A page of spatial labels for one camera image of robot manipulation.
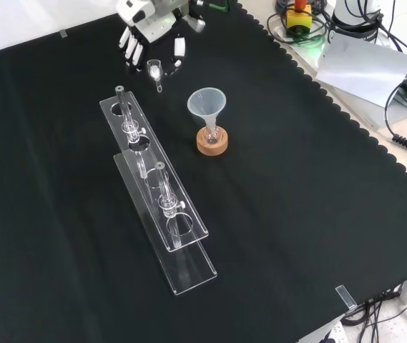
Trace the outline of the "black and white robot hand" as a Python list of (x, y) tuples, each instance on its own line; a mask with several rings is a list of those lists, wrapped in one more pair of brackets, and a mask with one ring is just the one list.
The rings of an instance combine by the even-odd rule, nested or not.
[(180, 21), (196, 32), (205, 27), (203, 18), (192, 9), (192, 1), (118, 1), (116, 10), (126, 24), (118, 47), (133, 72), (145, 67), (151, 45), (164, 38)]

